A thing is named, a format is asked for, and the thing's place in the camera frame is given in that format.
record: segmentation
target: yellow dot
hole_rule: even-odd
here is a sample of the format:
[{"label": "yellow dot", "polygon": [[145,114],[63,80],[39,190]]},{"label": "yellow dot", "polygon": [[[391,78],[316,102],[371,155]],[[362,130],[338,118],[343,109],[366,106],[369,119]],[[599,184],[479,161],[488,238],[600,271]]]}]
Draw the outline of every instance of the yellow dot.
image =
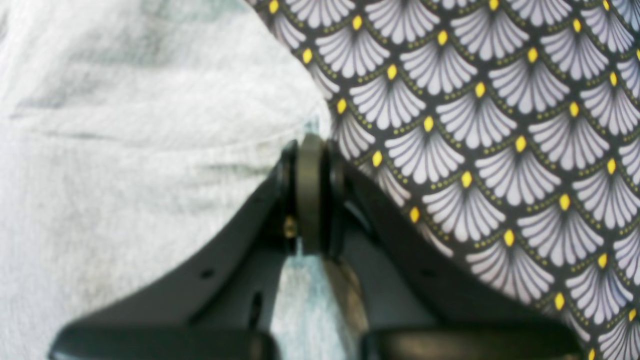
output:
[{"label": "yellow dot", "polygon": [[279,7],[280,4],[278,4],[278,0],[271,0],[271,2],[269,3],[269,12],[276,13]]},{"label": "yellow dot", "polygon": [[466,171],[464,174],[462,174],[462,186],[468,188],[471,185],[473,179],[474,178],[473,176],[471,176],[471,173]]},{"label": "yellow dot", "polygon": [[387,69],[387,76],[389,77],[389,80],[393,80],[396,77],[397,73],[398,68],[394,64],[391,64],[391,66]]},{"label": "yellow dot", "polygon": [[484,92],[486,91],[486,88],[484,87],[484,83],[480,82],[478,83],[478,85],[476,85],[476,96],[477,97],[482,97],[482,95],[484,95]]},{"label": "yellow dot", "polygon": [[311,49],[307,49],[304,53],[302,53],[302,61],[304,61],[305,64],[308,64],[313,57],[314,54],[311,52]]},{"label": "yellow dot", "polygon": [[564,307],[564,296],[562,295],[562,293],[558,293],[558,295],[556,295],[556,309],[558,310],[562,310],[562,308]]},{"label": "yellow dot", "polygon": [[603,269],[605,266],[607,266],[607,254],[600,255],[600,257],[598,258],[598,265]]},{"label": "yellow dot", "polygon": [[607,163],[607,170],[611,175],[613,175],[613,173],[616,171],[616,160],[609,160],[609,162]]},{"label": "yellow dot", "polygon": [[563,211],[566,211],[569,206],[571,206],[571,198],[569,198],[569,195],[563,194],[562,196],[560,196],[560,208]]},{"label": "yellow dot", "polygon": [[426,119],[424,119],[424,130],[426,132],[430,132],[433,129],[433,117],[427,116]]},{"label": "yellow dot", "polygon": [[340,99],[340,101],[338,101],[338,104],[336,105],[336,108],[338,109],[338,114],[344,113],[344,110],[347,109],[347,100]]},{"label": "yellow dot", "polygon": [[575,30],[576,33],[579,33],[580,30],[582,30],[582,24],[580,23],[580,20],[578,19],[573,20],[573,29]]},{"label": "yellow dot", "polygon": [[578,114],[580,113],[580,106],[578,106],[578,104],[575,101],[572,102],[571,105],[569,105],[569,112],[573,117],[578,116]]},{"label": "yellow dot", "polygon": [[352,25],[354,30],[359,30],[362,27],[362,18],[360,15],[353,18]]},{"label": "yellow dot", "polygon": [[511,231],[511,229],[507,230],[504,233],[504,243],[507,244],[508,247],[512,247],[513,246],[513,242],[515,240],[516,240],[516,237],[513,234],[513,231]]},{"label": "yellow dot", "polygon": [[530,63],[536,62],[538,59],[538,50],[535,47],[532,47],[531,50],[527,53],[527,57],[529,58]]},{"label": "yellow dot", "polygon": [[438,44],[440,45],[444,45],[447,42],[447,39],[449,38],[449,36],[447,35],[447,32],[442,30],[439,34],[438,34]]},{"label": "yellow dot", "polygon": [[418,207],[413,207],[413,209],[411,209],[411,212],[409,213],[409,216],[411,217],[411,221],[415,224],[418,222],[418,219],[420,218],[420,210],[418,210]]},{"label": "yellow dot", "polygon": [[373,161],[373,166],[380,166],[380,164],[382,163],[382,153],[380,151],[376,151],[376,153],[373,154],[373,158],[371,159],[371,161]]},{"label": "yellow dot", "polygon": [[520,135],[520,137],[516,140],[516,150],[518,152],[522,152],[526,147],[527,147],[527,139],[525,139],[524,136]]}]

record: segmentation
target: black plastic part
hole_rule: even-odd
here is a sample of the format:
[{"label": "black plastic part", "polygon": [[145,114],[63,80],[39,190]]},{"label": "black plastic part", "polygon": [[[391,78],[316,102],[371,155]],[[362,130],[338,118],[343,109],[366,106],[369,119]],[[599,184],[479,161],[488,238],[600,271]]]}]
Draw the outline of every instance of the black plastic part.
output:
[{"label": "black plastic part", "polygon": [[573,334],[553,323],[374,331],[362,360],[579,360]]},{"label": "black plastic part", "polygon": [[244,330],[77,326],[65,337],[55,360],[275,360],[278,352],[271,336]]},{"label": "black plastic part", "polygon": [[[298,156],[298,142],[291,140],[282,149],[280,161],[276,165],[276,176],[280,189],[278,198],[281,206],[282,218],[294,217],[296,214],[296,160]],[[296,239],[284,238],[285,251],[296,253]]]},{"label": "black plastic part", "polygon": [[[368,220],[366,226],[372,228],[374,241],[435,318],[447,324],[551,322],[458,268],[425,241],[408,219],[395,210],[395,205],[376,184],[351,165],[345,165],[345,169],[349,181],[348,197],[355,203],[351,208],[363,213],[360,218]],[[347,236],[346,241],[351,241],[351,238]],[[353,256],[350,261],[363,259]],[[378,296],[385,291],[375,288],[370,294]],[[389,304],[387,309],[393,309],[392,305]]]},{"label": "black plastic part", "polygon": [[318,254],[326,248],[325,194],[326,152],[317,135],[307,135],[298,149],[296,162],[296,214],[304,254]]},{"label": "black plastic part", "polygon": [[215,239],[180,267],[64,328],[50,358],[277,359],[267,333],[287,255],[277,178],[272,172]]},{"label": "black plastic part", "polygon": [[292,214],[305,240],[312,237],[307,252],[345,259],[358,276],[370,329],[363,360],[579,353],[569,329],[458,268],[334,144],[318,141],[289,143],[213,241],[137,294],[65,327],[50,358],[278,359],[268,328],[293,250],[283,227]]}]

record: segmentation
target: hole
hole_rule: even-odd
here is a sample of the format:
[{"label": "hole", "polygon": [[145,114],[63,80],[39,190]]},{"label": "hole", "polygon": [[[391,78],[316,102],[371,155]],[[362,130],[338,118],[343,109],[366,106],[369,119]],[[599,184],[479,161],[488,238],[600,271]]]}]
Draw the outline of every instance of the hole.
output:
[{"label": "hole", "polygon": [[260,313],[262,312],[262,293],[257,292],[253,294],[253,299],[251,300],[251,309],[249,312],[249,328],[255,329],[256,325],[258,325],[258,320],[260,320]]},{"label": "hole", "polygon": [[438,276],[438,274],[436,274],[436,272],[431,270],[431,269],[422,269],[422,270],[420,270],[420,275],[422,275],[424,277],[437,277]]},{"label": "hole", "polygon": [[213,274],[215,274],[215,271],[212,268],[204,269],[200,273],[200,278],[201,279],[208,279],[208,278],[212,277]]}]

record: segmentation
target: gray fabric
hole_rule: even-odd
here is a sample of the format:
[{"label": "gray fabric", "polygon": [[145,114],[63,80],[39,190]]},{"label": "gray fabric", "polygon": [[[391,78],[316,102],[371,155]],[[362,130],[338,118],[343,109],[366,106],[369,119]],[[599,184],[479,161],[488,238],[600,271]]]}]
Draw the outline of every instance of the gray fabric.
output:
[{"label": "gray fabric", "polygon": [[[200,248],[286,141],[328,129],[240,1],[0,0],[0,34],[0,359],[44,359],[65,322]],[[287,265],[286,358],[353,352],[321,272]]]}]

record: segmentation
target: fan pattern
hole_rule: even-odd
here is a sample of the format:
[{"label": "fan pattern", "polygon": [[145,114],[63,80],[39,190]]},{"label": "fan pattern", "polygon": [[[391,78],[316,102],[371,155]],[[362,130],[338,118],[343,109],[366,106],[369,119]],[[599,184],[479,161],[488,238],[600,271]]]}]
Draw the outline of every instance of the fan pattern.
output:
[{"label": "fan pattern", "polygon": [[340,151],[429,243],[640,357],[640,0],[264,0]]}]

